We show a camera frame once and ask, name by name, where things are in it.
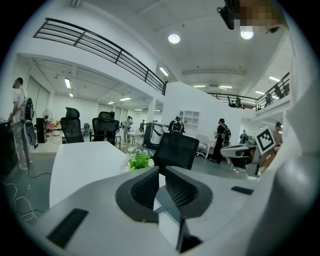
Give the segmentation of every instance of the round ceiling light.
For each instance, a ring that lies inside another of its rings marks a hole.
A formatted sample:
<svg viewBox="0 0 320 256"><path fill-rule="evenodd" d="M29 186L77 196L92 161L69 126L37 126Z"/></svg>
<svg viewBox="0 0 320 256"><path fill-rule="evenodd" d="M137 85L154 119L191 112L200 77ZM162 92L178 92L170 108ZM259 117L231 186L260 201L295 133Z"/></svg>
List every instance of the round ceiling light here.
<svg viewBox="0 0 320 256"><path fill-rule="evenodd" d="M180 42L180 36L178 36L177 34L169 35L168 39L169 39L170 43L173 43L173 44L177 44Z"/></svg>
<svg viewBox="0 0 320 256"><path fill-rule="evenodd" d="M242 38L248 40L254 36L254 33L252 31L249 31L248 29L244 28L241 30L241 36L242 36Z"/></svg>

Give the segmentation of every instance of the ceiling light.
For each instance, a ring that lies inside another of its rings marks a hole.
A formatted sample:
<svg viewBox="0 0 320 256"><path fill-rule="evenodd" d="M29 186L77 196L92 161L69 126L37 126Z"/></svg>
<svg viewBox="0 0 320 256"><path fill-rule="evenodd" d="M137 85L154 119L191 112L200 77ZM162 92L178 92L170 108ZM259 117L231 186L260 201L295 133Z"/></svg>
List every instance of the ceiling light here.
<svg viewBox="0 0 320 256"><path fill-rule="evenodd" d="M66 87L71 88L69 78L65 78L64 82L65 82Z"/></svg>
<svg viewBox="0 0 320 256"><path fill-rule="evenodd" d="M269 79L274 80L276 82L280 82L280 79L270 76Z"/></svg>
<svg viewBox="0 0 320 256"><path fill-rule="evenodd" d="M177 44L180 42L180 36L178 36L177 34L169 35L168 39L169 39L170 43L173 43L173 44Z"/></svg>
<svg viewBox="0 0 320 256"><path fill-rule="evenodd" d="M165 75L166 77L169 76L168 73L167 73L162 67L160 67L160 70L162 71L162 73L164 73L164 75Z"/></svg>
<svg viewBox="0 0 320 256"><path fill-rule="evenodd" d="M127 98L121 98L121 99L119 99L119 101L127 101L127 100L131 100L131 98L127 97Z"/></svg>
<svg viewBox="0 0 320 256"><path fill-rule="evenodd" d="M241 36L242 36L242 38L248 40L254 36L254 33L252 31L250 31L249 29L244 28L241 30Z"/></svg>

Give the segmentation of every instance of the headrest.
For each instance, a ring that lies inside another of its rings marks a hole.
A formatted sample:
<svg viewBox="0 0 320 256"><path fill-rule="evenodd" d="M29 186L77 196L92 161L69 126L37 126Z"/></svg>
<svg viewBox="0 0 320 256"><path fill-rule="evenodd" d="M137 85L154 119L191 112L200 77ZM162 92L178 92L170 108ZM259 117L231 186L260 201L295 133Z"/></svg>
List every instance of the headrest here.
<svg viewBox="0 0 320 256"><path fill-rule="evenodd" d="M115 113L114 112L100 112L98 115L99 119L114 119L115 118Z"/></svg>
<svg viewBox="0 0 320 256"><path fill-rule="evenodd" d="M75 108L66 107L65 117L70 119L78 119L80 117L80 113Z"/></svg>

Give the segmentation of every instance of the black backpack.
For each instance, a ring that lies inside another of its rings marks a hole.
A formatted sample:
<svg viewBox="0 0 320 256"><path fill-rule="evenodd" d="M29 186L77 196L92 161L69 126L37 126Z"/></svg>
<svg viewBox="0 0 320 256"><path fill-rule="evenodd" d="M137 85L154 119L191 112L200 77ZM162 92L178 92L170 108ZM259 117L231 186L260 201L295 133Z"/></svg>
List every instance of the black backpack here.
<svg viewBox="0 0 320 256"><path fill-rule="evenodd" d="M229 142L231 139L231 131L229 130L228 126L225 124L221 124L224 127L224 131L221 134L221 138L224 139L225 142Z"/></svg>
<svg viewBox="0 0 320 256"><path fill-rule="evenodd" d="M182 131L182 123L180 121L174 121L172 126L172 132L181 133Z"/></svg>

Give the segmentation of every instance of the black metal railing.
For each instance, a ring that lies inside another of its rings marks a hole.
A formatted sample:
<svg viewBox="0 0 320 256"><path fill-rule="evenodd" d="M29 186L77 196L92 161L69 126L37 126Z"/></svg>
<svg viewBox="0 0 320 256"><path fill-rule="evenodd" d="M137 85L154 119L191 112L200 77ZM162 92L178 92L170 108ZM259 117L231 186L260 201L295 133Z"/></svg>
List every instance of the black metal railing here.
<svg viewBox="0 0 320 256"><path fill-rule="evenodd" d="M46 18L33 37L67 44L98 55L129 71L165 95L167 81L163 82L132 54L97 33L62 20Z"/></svg>
<svg viewBox="0 0 320 256"><path fill-rule="evenodd" d="M257 111L258 102L256 98L224 93L208 92L208 94L212 95L218 100L222 100L232 108L250 109Z"/></svg>
<svg viewBox="0 0 320 256"><path fill-rule="evenodd" d="M290 94L290 73L288 72L279 82L271 89L257 99L258 110L263 109L275 101L278 101Z"/></svg>

